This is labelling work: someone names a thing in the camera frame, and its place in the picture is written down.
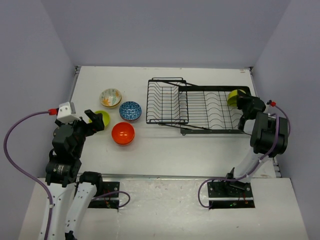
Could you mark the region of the lime green bowl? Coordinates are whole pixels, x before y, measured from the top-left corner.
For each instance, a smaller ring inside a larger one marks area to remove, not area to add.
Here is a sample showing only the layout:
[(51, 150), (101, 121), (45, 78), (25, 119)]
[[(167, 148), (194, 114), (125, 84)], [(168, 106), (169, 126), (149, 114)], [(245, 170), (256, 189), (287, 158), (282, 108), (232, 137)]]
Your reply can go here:
[(104, 124), (104, 128), (106, 129), (108, 125), (110, 124), (111, 118), (108, 112), (104, 110), (97, 110), (94, 112), (95, 114), (102, 114), (102, 120)]
[(237, 96), (238, 96), (238, 90), (235, 89), (231, 91), (227, 96), (227, 104), (230, 107), (237, 107)]

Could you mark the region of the white floral leaf bowl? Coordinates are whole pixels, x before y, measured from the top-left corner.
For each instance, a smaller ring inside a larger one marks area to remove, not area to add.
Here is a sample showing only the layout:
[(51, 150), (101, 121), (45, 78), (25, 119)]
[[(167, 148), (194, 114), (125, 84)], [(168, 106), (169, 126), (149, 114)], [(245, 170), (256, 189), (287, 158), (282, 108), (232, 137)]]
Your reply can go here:
[(122, 101), (122, 94), (116, 88), (108, 88), (99, 96), (100, 103), (107, 108), (114, 108)]

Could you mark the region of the orange bowl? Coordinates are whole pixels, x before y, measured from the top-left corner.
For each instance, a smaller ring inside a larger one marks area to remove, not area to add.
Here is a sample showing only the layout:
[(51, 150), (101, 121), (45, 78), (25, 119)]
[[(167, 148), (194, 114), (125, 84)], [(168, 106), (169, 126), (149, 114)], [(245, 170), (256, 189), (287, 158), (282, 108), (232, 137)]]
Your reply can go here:
[(128, 146), (134, 141), (134, 139), (128, 140), (128, 139), (119, 139), (119, 138), (117, 138), (117, 139), (114, 139), (113, 141), (119, 146)]
[(135, 129), (128, 122), (119, 122), (112, 128), (111, 136), (113, 140), (131, 140), (135, 138)]

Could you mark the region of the blue white patterned bowl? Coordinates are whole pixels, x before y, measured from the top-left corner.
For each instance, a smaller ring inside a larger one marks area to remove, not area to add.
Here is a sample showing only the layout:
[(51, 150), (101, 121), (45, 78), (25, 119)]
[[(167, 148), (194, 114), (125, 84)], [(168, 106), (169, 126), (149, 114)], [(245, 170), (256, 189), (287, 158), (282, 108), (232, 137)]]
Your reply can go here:
[(142, 115), (142, 108), (135, 101), (126, 101), (119, 107), (119, 115), (123, 120), (133, 122)]

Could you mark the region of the orange bowl front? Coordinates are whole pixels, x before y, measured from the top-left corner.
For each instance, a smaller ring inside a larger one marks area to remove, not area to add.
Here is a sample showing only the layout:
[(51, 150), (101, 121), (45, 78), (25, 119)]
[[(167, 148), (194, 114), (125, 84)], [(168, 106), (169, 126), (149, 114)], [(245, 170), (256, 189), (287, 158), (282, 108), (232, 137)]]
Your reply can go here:
[(128, 140), (128, 139), (119, 139), (119, 138), (117, 138), (117, 139), (114, 139), (113, 141), (119, 146), (128, 146), (134, 141), (134, 139)]

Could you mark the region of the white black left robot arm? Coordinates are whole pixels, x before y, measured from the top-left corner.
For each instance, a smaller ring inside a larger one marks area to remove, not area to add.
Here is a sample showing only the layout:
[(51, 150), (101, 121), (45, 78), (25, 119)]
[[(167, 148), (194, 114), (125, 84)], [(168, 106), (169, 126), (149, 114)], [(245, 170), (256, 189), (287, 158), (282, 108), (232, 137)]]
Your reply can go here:
[(85, 114), (90, 123), (82, 118), (68, 123), (55, 121), (53, 148), (45, 168), (48, 197), (38, 235), (40, 240), (75, 240), (90, 201), (103, 193), (100, 173), (84, 172), (77, 177), (86, 138), (105, 129), (101, 113), (88, 109)]

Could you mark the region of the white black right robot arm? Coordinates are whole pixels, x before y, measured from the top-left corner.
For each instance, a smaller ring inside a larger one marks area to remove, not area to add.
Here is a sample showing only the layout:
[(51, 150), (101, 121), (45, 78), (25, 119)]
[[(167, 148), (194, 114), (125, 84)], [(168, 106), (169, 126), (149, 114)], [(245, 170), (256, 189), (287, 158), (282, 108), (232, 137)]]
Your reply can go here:
[(223, 191), (233, 197), (249, 187), (254, 173), (269, 159), (282, 155), (288, 146), (291, 123), (288, 115), (269, 100), (262, 101), (244, 90), (233, 90), (227, 98), (230, 106), (242, 111), (237, 128), (250, 135), (249, 152), (243, 161), (227, 174)]

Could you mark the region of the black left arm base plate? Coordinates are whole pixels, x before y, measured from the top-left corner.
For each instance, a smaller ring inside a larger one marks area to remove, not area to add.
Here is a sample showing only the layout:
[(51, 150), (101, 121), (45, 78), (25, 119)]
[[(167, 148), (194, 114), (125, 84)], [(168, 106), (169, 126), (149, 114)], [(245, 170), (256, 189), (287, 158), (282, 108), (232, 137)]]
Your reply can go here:
[[(103, 181), (95, 198), (107, 193), (115, 192), (120, 189), (119, 181)], [(89, 209), (119, 209), (119, 193), (113, 193), (108, 196), (97, 198), (89, 203)]]

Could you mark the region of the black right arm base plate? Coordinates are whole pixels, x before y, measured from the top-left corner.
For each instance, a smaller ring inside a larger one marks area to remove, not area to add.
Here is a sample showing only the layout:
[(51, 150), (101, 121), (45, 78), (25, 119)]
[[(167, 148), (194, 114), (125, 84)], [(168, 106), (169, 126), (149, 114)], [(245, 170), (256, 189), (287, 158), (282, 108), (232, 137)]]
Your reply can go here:
[(207, 183), (209, 209), (255, 208), (250, 183), (210, 181)]

